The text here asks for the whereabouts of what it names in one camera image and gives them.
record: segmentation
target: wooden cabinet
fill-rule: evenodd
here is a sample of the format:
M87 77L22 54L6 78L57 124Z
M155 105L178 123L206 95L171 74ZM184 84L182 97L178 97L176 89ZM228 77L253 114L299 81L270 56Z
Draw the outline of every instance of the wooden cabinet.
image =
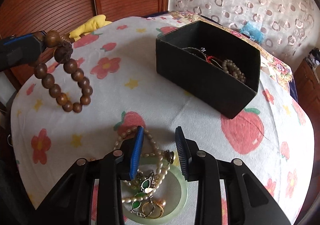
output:
M315 135L315 161L320 160L320 84L303 60L294 73L299 105L311 120Z

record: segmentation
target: carved bead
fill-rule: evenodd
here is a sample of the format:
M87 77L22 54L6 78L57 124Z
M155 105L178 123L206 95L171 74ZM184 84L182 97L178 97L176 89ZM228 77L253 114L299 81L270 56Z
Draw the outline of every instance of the carved bead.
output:
M70 100L68 100L67 103L62 106L62 108L65 112L70 112L73 109L73 104Z
M84 78L83 70L78 68L74 73L71 74L71 78L77 82L81 81Z
M87 105L90 104L90 102L91 102L90 96L82 96L82 97L80 98L80 104L81 104L81 105L87 106Z
M56 101L57 103L60 105L60 106L64 106L67 101L68 101L68 98L67 98L67 95L65 93L61 93L57 98L56 98Z
M78 86L80 88L88 87L90 85L90 81L87 77L84 77L81 81L78 81Z
M73 103L73 111L80 113L82 111L82 105L79 102Z
M44 43L48 48L56 47L60 42L60 35L57 31L49 31L44 37Z
M58 84L54 84L54 86L49 89L49 94L52 98L57 98L61 94L60 86Z
M70 59L63 65L63 69L66 73L72 74L78 68L77 62L74 59Z
M35 77L38 79L43 79L45 76L47 76L47 70L47 65L44 63L39 64L34 68Z
M48 73L41 81L44 88L50 89L54 86L54 77L52 74Z
M91 86L84 87L81 91L82 91L82 94L83 94L84 96L91 96L92 93L93 93L93 90L92 90L92 87L91 87Z

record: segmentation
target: metal screw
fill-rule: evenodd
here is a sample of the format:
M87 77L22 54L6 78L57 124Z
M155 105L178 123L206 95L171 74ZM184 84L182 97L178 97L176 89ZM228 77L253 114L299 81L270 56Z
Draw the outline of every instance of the metal screw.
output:
M113 152L114 156L122 156L122 151L121 150L116 150Z
M205 151L199 150L199 151L197 152L197 156L199 156L199 157L205 157Z
M84 158L80 158L77 160L77 165L84 165L87 160Z
M242 165L242 161L240 159L234 159L233 163L237 166L241 166Z

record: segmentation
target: pearl necklace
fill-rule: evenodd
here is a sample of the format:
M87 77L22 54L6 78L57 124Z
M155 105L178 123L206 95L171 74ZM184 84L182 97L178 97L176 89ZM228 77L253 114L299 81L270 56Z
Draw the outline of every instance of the pearl necklace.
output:
M128 135L130 135L132 132L135 132L136 130L137 130L137 127L132 127L131 129L128 129L126 132L122 133L118 137L117 141L115 142L115 146L114 146L113 150L119 149L120 142L125 140L125 138ZM166 152L163 150L159 150L159 147L158 147L156 141L152 138L152 135L150 134L149 130L144 129L143 133L147 136L147 138L153 148L153 152L149 153L149 154L141 154L141 156L144 156L144 157L157 156L157 158L158 158L156 175L155 175L155 180L156 180L155 187L151 192L148 192L143 196L122 198L122 203L131 203L131 202L136 202L136 201L148 200L156 192L156 189L159 188L160 184L164 180L164 177L167 175L168 170L170 170L169 161L166 166L164 166L163 162L162 162L164 159L164 156L166 155ZM136 187L137 181L135 179L132 182L124 181L124 183L127 186L130 186L132 189L137 189L137 187Z

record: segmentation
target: jewelry pile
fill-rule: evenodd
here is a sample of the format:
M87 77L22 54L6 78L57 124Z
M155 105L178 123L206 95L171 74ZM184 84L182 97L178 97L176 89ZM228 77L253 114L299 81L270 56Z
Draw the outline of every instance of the jewelry pile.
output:
M120 143L126 139L126 137L136 132L137 127L128 129L125 133L122 133L117 141L113 150L120 148ZM142 218L157 219L160 218L164 212L165 200L152 200L154 193L159 188L160 184L164 180L164 177L170 170L170 165L175 159L173 152L169 150L159 150L156 141L152 138L152 135L147 129L144 129L144 135L148 138L153 152L149 154L142 154L143 157L156 156L158 158L156 173L152 171L150 174L145 175L138 169L137 176L132 181L124 181L124 183L136 190L136 193L132 197L122 198L122 203L131 203L131 213L135 213Z
M224 61L219 60L218 58L214 57L214 56L210 56L210 55L206 55L205 54L205 48L201 48L201 50L197 49L197 48L193 48L193 47L186 47L186 48L182 48L183 50L185 49L189 49L187 50L189 53L205 60L206 62L214 65L213 63L216 63L225 73L231 75L232 77L234 77L235 79L239 80L242 83L246 82L246 77L244 76L244 74L240 71L240 69L235 65L235 63L232 60L226 59Z

